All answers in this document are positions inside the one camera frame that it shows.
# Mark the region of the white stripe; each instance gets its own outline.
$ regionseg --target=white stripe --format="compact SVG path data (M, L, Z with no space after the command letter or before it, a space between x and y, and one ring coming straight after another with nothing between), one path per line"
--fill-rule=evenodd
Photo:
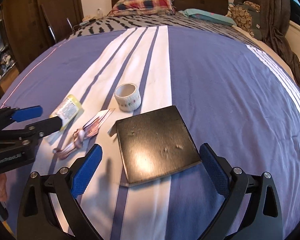
M122 37L121 42L129 35L132 31L129 30L128 34L126 34L124 37ZM116 78L120 68L122 67L123 62L127 58L128 54L131 52L133 47L135 46L136 42L138 41L139 37L143 33L145 28L140 28L136 30L121 46L121 48L118 50L114 58L111 60L109 65L104 69L104 71L99 76L97 82L91 87L89 94L87 95L85 101L82 103L82 108L84 109L84 112L81 115L77 115L75 117L75 121L71 128L68 131L66 140L64 145L66 145L72 138L72 134L75 132L76 129L82 127L91 117L95 116L98 111L100 111L106 96L108 95L108 92L114 82L114 79ZM90 68L93 68L93 71L88 71L88 73L83 75L78 82L72 87L72 89L69 91L69 94L73 94L77 99L81 99L83 96L85 90L90 85L90 83L93 81L95 75L102 69L102 67L106 64L106 62L109 60L113 52L119 47L120 43L109 44L106 48L107 51L105 53L102 53L104 56L102 59L98 59ZM42 153L41 155L52 155L52 150L58 145L59 139L53 144L48 144L45 140L43 140L42 147L40 146L40 149L38 150L38 153ZM83 157L86 153L86 149L88 146L88 140L84 141L83 146L81 149L77 150L76 152L72 153L68 158L65 160L57 160L54 172L57 172L61 167L70 167L72 163L77 158ZM50 162L47 162L45 160L44 163L38 163L35 167L32 168L32 170L37 170L37 166L39 165L46 165L45 170L48 172ZM63 212L61 210L60 204L58 202L57 196L55 194L51 195L51 202L54 206L56 215L59 219L60 225L64 231L68 231L69 225L63 215Z
M277 79L280 81L282 86L285 88L285 90L291 97L292 101L294 102L294 104L300 114L300 92L297 90L297 88L292 83L292 81L285 76L285 73L280 71L279 66L276 65L268 57L268 55L262 53L260 50L255 49L249 45L247 45L247 48L250 51L252 51L260 59L260 61L262 61L270 69L270 71L277 77Z
M68 135L66 137L64 146L72 140L73 133L84 126L92 117L94 117L100 110L106 100L109 90L117 77L124 61L126 60L128 54L131 52L141 34L144 32L144 28L138 28L122 45L118 50L117 54L114 56L110 64L105 68L102 74L99 76L97 82L91 87L89 94L87 95L85 101L82 103L82 108L84 112L80 116L76 116L76 119L69 129ZM62 167L70 167L72 163L77 158L85 156L88 140L85 140L81 149L77 150L74 154L69 155L64 160L57 160L54 172L57 172Z
M131 55L118 86L124 83L140 84L155 31L156 27L151 27L145 32ZM111 98L109 108L115 108L115 111L102 125L95 142L102 147L103 159L81 199L82 210L104 239L110 238L122 170L118 141L116 137L109 137L107 132L116 120L132 116L132 113L119 110L114 97Z
M108 60L110 59L112 54L117 50L117 48L120 46L120 44L123 42L123 40L129 34L131 34L131 32L133 30L135 30L135 29L129 29L129 30L125 31L119 37L117 37L112 42L110 42L109 45L105 48L105 50L102 52L100 57L78 79L78 81L73 85L73 87L71 88L71 90L68 92L67 95L73 94L78 100L80 100L82 95L84 94L85 90L87 89L87 87L93 81L95 75L103 68L103 66L108 62ZM56 147L58 145L58 142L61 138L62 133L61 132L59 132L59 133L60 133L60 135L58 137L58 140L53 145L50 145L45 139L42 140L40 147L38 149L34 164L32 166L32 171L37 171L41 175L46 175L48 173L48 170L49 170L52 158L53 158L52 150L54 147Z
M169 39L160 26L152 52L141 113L171 106ZM164 240L171 176L129 188L121 240Z
M300 107L300 92L296 88L296 86L292 83L292 81L288 78L288 76L282 71L282 69L274 63L274 61L265 53L258 49L253 48L255 53L257 53L264 61L267 62L267 65L272 68L273 71L275 71L282 79L282 81L287 85L287 87L291 90L292 95L294 96L294 99L298 103L298 106Z

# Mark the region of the wooden wardrobe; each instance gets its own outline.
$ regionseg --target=wooden wardrobe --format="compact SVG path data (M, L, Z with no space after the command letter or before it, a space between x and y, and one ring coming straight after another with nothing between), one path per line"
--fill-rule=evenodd
M2 17L9 44L22 72L41 53L67 38L83 18L81 0L4 0Z

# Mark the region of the clothes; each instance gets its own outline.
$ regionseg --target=clothes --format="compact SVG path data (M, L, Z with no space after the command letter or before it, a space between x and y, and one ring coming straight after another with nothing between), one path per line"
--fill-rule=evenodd
M234 3L244 1L260 5L262 41L288 64L300 87L300 61L285 38L289 28L290 0L234 0Z

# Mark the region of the metal screw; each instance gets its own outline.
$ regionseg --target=metal screw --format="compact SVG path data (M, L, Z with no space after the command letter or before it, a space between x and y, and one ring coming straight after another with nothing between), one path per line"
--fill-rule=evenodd
M60 173L61 174L66 174L68 172L68 170L69 169L67 167L63 167L63 168L60 169Z
M31 177L32 179L34 179L37 175L38 175L38 173L37 173L36 171L34 171L34 172L32 172L32 173L30 174L30 177Z
M24 140L24 141L22 142L23 145L27 145L27 144L29 144L29 143L30 143L29 140Z
M271 178L271 174L270 174L269 172L265 172L264 176L265 176L267 179Z
M235 174L241 174L242 173L242 170L238 167L234 168L233 171L234 171Z

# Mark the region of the pillow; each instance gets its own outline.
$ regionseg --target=pillow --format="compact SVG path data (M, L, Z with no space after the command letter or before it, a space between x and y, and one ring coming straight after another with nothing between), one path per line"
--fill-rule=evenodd
M260 31L260 6L258 4L245 1L244 4L237 4L232 10L232 19L238 27L248 32L251 37L261 41Z
M174 0L119 0L108 16L175 14Z
M226 14L227 17L232 18L232 11L234 9L235 5L234 3L228 3L228 13Z
M190 18L205 20L208 22L223 24L227 26L237 26L233 19L216 13L210 13L199 9L187 9L179 12L181 12L184 16Z

